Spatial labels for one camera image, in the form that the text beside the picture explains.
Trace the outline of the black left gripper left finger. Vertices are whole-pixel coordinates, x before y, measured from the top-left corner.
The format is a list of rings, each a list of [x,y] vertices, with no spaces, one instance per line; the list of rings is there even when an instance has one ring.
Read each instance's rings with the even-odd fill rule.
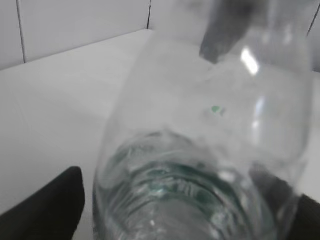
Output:
[[[68,168],[0,216],[2,240],[71,240],[85,206],[83,173]]]

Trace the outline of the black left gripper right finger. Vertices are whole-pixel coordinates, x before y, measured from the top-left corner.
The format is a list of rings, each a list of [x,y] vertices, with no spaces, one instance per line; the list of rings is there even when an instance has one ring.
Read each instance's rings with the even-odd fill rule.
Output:
[[[320,240],[320,204],[303,195],[288,240]]]

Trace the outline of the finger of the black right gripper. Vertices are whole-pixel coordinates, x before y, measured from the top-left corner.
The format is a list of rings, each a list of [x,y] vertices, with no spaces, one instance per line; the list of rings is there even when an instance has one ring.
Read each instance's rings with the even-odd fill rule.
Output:
[[[217,64],[248,31],[256,3],[253,0],[214,0],[199,55]]]

